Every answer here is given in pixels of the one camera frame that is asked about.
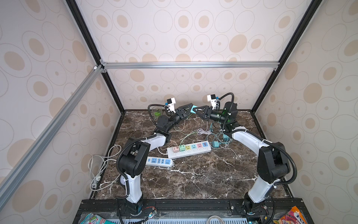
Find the green charger plug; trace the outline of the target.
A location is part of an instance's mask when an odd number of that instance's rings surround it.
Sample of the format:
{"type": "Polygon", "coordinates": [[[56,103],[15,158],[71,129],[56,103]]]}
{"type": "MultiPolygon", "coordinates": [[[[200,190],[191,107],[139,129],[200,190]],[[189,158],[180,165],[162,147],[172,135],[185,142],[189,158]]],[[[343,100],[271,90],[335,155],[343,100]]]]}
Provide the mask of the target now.
{"type": "Polygon", "coordinates": [[[186,146],[185,145],[179,145],[179,150],[180,150],[180,152],[186,151],[186,146]]]}

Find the pink charger plug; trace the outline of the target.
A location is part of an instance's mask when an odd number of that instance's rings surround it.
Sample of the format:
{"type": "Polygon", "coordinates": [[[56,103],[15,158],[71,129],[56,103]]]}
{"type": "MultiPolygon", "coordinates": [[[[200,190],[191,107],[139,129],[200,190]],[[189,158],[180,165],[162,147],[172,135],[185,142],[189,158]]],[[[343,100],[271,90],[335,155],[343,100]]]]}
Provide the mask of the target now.
{"type": "Polygon", "coordinates": [[[178,153],[180,151],[180,148],[179,148],[179,146],[175,146],[172,148],[172,150],[174,153],[178,153]]]}

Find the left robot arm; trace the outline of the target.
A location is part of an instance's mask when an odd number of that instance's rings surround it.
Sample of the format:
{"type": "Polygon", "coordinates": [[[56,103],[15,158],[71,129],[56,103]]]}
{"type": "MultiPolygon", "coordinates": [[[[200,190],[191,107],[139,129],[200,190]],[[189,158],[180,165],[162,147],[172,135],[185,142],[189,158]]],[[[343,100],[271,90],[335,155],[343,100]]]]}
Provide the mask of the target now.
{"type": "Polygon", "coordinates": [[[149,112],[155,125],[153,135],[138,139],[130,137],[117,158],[116,167],[120,174],[118,182],[126,190],[125,206],[133,214],[139,214],[143,207],[140,181],[149,152],[166,145],[172,137],[170,130],[193,113],[193,104],[180,106],[176,109],[173,108],[173,104],[161,107],[165,108],[167,112],[159,116],[157,120],[149,112]]]}

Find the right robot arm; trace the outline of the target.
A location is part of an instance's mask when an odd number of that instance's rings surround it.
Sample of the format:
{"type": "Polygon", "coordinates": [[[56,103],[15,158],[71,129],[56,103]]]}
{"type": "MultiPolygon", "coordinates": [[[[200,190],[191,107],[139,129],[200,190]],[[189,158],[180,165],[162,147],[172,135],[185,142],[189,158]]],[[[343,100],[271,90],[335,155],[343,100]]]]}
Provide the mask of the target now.
{"type": "Polygon", "coordinates": [[[250,214],[255,207],[265,201],[277,186],[293,183],[297,177],[297,166],[286,152],[282,143],[272,143],[241,126],[237,120],[237,104],[234,94],[229,93],[231,100],[220,109],[223,97],[208,95],[211,106],[193,107],[192,112],[203,120],[220,123],[222,132],[252,150],[257,156],[258,177],[253,187],[245,194],[243,208],[250,214]]]}

